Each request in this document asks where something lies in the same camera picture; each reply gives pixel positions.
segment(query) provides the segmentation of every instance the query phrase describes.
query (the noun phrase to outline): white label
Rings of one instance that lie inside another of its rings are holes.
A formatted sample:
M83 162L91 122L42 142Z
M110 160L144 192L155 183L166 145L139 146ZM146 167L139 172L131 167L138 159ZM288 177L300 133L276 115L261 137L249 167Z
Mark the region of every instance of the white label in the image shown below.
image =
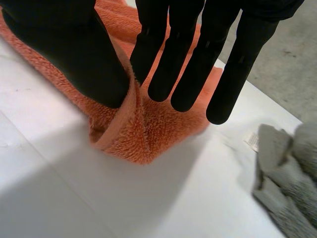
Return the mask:
M253 149L255 152L259 151L259 136L258 136L258 134L251 132L245 138L244 142L246 142L250 146L250 148Z

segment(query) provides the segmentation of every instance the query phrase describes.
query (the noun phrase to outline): white surface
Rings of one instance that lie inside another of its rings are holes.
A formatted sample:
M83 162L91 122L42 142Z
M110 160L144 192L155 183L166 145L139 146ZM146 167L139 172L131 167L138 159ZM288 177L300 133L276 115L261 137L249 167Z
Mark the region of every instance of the white surface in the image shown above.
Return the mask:
M142 167L93 150L87 119L2 40L0 56L1 238L283 237L250 195L242 140L300 121L250 83L226 124Z

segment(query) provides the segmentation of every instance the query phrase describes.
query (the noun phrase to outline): gray floor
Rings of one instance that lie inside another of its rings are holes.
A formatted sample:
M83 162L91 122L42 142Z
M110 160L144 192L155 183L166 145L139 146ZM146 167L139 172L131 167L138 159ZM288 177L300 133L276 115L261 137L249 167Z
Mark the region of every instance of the gray floor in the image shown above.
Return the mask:
M238 20L220 59L227 61ZM305 0L263 47L248 80L300 120L317 119L317 1Z

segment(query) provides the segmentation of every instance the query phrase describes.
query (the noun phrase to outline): gray cloth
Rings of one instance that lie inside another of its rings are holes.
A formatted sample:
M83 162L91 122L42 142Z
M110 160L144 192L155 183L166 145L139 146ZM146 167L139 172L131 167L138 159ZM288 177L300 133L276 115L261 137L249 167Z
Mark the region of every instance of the gray cloth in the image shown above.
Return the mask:
M298 210L291 198L279 187L264 177L263 186L254 191L254 196L268 210L269 215L281 231L290 238L316 238L317 231Z
M317 122L305 123L295 132L293 153L303 171L317 181Z
M294 139L260 126L253 195L289 238L317 238L316 155L317 123L301 125Z

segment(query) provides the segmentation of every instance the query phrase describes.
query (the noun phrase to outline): towel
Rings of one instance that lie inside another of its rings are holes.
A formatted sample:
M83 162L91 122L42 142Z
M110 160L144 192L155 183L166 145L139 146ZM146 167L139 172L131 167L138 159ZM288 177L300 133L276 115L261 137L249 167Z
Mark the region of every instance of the towel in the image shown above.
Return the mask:
M304 123L294 138L261 125L254 197L290 238L317 237L317 123Z
M212 69L199 98L188 112L175 111L170 105L170 97L162 103L154 102L147 95L147 87L162 51L159 52L145 83L140 87L129 61L136 36L141 31L137 10L127 6L123 0L98 0L95 9L111 35L116 53L130 78L128 93L119 109L107 108L79 93L60 71L11 33L2 15L0 34L88 116L89 138L95 148L130 162L148 164L171 146L206 129L209 125L206 108L222 70L215 67ZM200 26L196 29L193 44L180 75L197 44L199 29Z

